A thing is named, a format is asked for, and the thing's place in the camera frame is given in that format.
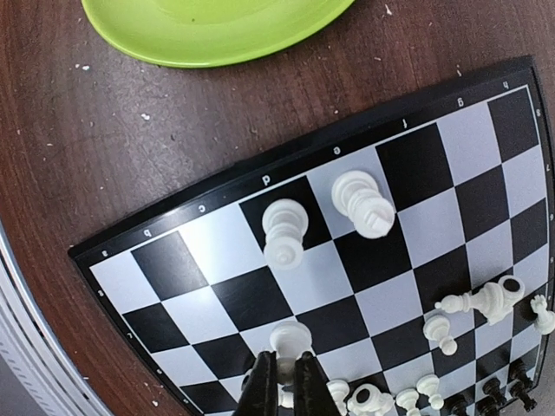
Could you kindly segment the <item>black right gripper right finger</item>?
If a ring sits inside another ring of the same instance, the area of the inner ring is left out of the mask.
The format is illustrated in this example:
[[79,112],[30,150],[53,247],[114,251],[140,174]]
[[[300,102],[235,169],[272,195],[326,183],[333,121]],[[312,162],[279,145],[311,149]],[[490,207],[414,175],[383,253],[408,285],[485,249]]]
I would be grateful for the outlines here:
[[303,352],[294,369],[294,415],[340,416],[317,364],[309,351]]

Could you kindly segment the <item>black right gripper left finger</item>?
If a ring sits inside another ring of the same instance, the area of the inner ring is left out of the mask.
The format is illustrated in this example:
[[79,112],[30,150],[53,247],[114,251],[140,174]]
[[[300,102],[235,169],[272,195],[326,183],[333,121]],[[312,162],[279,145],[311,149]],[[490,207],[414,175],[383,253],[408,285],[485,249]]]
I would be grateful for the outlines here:
[[263,351],[258,354],[233,415],[278,415],[278,371],[275,352]]

